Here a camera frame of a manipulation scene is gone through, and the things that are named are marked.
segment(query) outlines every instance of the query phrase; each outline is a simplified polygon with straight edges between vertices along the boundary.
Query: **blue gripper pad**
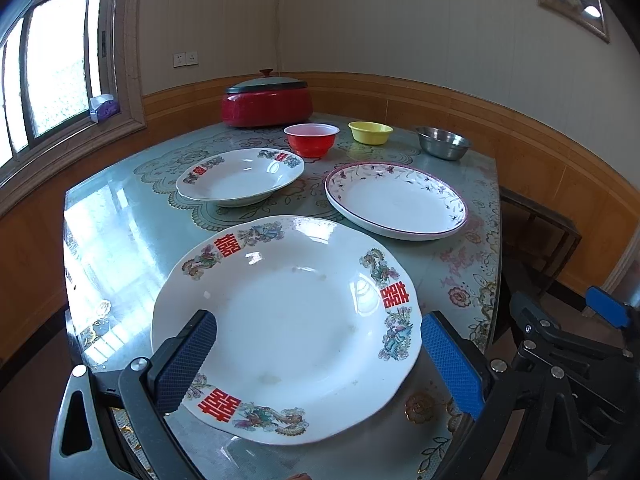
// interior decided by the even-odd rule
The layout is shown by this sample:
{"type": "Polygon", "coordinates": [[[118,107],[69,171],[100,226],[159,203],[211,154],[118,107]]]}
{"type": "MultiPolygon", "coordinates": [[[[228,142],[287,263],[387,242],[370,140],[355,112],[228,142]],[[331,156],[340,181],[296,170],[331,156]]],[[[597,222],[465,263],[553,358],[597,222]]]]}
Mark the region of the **blue gripper pad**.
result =
{"type": "Polygon", "coordinates": [[[215,316],[199,310],[182,331],[162,343],[151,358],[152,363],[156,356],[160,360],[166,359],[154,380],[155,405],[160,413],[171,413],[178,409],[215,343],[217,332],[215,316]]]}
{"type": "Polygon", "coordinates": [[[614,300],[609,294],[597,286],[590,286],[584,295],[587,306],[590,306],[613,327],[629,326],[629,317],[624,305],[614,300]]]}
{"type": "Polygon", "coordinates": [[[482,381],[433,313],[422,318],[422,345],[462,412],[478,420],[484,408],[482,381]]]}

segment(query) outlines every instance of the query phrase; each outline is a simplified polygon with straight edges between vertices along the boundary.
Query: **floral tablecloth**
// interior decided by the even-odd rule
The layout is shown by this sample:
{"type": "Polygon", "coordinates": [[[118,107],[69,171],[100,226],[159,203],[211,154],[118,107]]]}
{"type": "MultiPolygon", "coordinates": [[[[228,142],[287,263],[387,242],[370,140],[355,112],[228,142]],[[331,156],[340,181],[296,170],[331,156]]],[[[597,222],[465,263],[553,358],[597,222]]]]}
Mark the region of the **floral tablecloth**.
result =
{"type": "MultiPolygon", "coordinates": [[[[173,265],[211,232],[276,214],[331,219],[362,230],[334,210],[324,193],[327,174],[355,160],[413,166],[447,182],[465,200],[466,225],[448,238],[405,242],[369,235],[407,271],[422,313],[440,310],[462,337],[484,350],[492,332],[500,271],[495,161],[473,151],[459,162],[439,160],[420,152],[415,134],[398,129],[383,146],[366,146],[351,137],[350,119],[316,114],[312,120],[340,128],[334,147],[322,159],[306,158],[298,180],[255,205],[221,208],[190,200],[177,192],[175,182],[188,167],[218,153],[289,149],[281,128],[209,126],[129,157],[67,193],[67,291],[84,358],[94,371],[122,368],[137,356],[150,355],[150,324],[159,290],[173,265]],[[117,336],[117,342],[110,335],[117,336]]],[[[385,206],[384,196],[380,204],[385,206]]],[[[199,394],[197,384],[190,394],[199,394]]],[[[460,418],[422,352],[388,405],[316,444],[254,444],[204,425],[184,407],[167,421],[211,480],[284,479],[303,471],[314,480],[426,480],[444,456],[460,418]]]]}

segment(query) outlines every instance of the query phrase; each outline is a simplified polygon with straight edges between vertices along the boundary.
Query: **white plate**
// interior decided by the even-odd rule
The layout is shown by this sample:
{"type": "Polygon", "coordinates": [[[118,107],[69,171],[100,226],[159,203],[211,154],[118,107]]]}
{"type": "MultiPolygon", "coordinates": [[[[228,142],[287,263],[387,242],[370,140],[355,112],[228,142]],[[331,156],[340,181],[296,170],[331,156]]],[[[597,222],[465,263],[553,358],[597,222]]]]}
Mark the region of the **white plate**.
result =
{"type": "Polygon", "coordinates": [[[198,309],[218,338],[183,403],[265,444],[331,436],[382,408],[420,351],[411,279],[368,235],[331,221],[261,218],[222,231],[174,267],[151,346],[198,309]]]}
{"type": "Polygon", "coordinates": [[[291,184],[305,163],[285,150],[250,148],[220,153],[191,166],[176,181],[178,192],[224,207],[254,204],[291,184]]]}
{"type": "Polygon", "coordinates": [[[386,162],[359,162],[332,171],[329,202],[354,224],[399,240],[435,240],[465,224],[465,201],[428,173],[386,162]]]}

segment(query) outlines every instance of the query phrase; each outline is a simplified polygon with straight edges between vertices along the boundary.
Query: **wall socket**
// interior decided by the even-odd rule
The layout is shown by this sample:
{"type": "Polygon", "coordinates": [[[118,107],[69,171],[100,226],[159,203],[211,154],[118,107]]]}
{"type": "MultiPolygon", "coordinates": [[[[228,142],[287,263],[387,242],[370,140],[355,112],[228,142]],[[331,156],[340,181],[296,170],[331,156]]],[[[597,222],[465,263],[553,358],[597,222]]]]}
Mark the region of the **wall socket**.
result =
{"type": "Polygon", "coordinates": [[[197,65],[198,64],[198,53],[187,52],[187,65],[197,65]]]}
{"type": "Polygon", "coordinates": [[[187,64],[187,54],[185,52],[179,52],[174,54],[174,68],[179,66],[185,66],[187,64]]]}

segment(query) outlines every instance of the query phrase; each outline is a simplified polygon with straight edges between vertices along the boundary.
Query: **metal screw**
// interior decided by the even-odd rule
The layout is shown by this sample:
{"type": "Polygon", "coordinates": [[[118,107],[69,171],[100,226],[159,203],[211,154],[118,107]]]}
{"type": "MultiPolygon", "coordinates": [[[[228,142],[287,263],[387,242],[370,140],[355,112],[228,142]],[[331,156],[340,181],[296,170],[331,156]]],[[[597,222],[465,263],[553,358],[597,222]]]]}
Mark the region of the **metal screw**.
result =
{"type": "Polygon", "coordinates": [[[552,366],[551,375],[553,375],[553,377],[555,377],[556,379],[562,379],[564,377],[564,370],[562,370],[562,368],[559,366],[552,366]]]}
{"type": "Polygon", "coordinates": [[[78,365],[74,366],[74,369],[71,370],[71,374],[73,377],[82,377],[86,373],[86,366],[78,365]]]}
{"type": "Polygon", "coordinates": [[[507,369],[507,363],[505,363],[502,359],[493,359],[491,361],[491,370],[494,372],[498,372],[499,374],[503,373],[507,369]]]}
{"type": "Polygon", "coordinates": [[[145,358],[139,357],[137,359],[133,359],[133,361],[129,366],[131,366],[132,370],[139,372],[146,366],[146,363],[147,363],[147,360],[145,358]]]}

